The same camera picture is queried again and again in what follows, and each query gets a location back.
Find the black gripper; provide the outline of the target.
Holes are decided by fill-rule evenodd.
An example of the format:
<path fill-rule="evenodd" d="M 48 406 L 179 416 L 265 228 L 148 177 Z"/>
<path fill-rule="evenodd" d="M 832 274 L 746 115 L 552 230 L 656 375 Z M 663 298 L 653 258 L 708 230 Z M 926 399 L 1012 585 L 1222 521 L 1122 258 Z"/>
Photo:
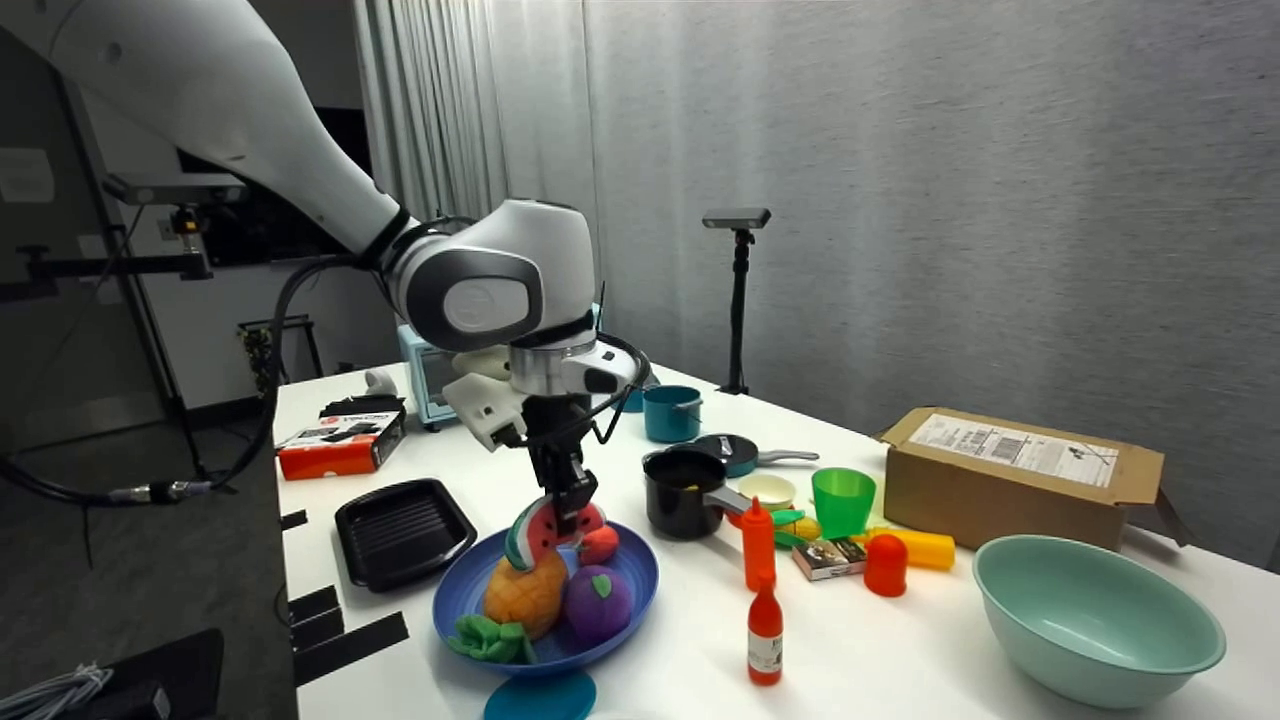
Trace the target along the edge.
<path fill-rule="evenodd" d="M 513 352 L 518 390 L 524 397 L 529 457 L 548 492 L 558 530 L 601 525 L 596 479 L 580 438 L 596 413 L 617 406 L 642 383 L 642 352 L 623 340 L 563 340 Z"/>

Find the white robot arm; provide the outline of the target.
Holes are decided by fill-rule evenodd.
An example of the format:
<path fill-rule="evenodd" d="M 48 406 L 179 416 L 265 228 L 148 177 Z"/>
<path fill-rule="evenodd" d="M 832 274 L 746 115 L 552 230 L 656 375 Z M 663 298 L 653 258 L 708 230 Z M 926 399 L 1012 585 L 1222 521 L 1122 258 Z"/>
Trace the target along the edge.
<path fill-rule="evenodd" d="M 643 354 L 596 318 L 588 220 L 548 201 L 501 201 L 431 230 L 322 125 L 306 78 L 247 0 L 0 0 L 0 27 L 188 157 L 322 225 L 371 266 L 400 318 L 440 352 L 505 349 L 513 378 L 443 386 L 479 444 L 524 444 L 560 536 L 593 507 L 593 390 L 643 375 Z"/>

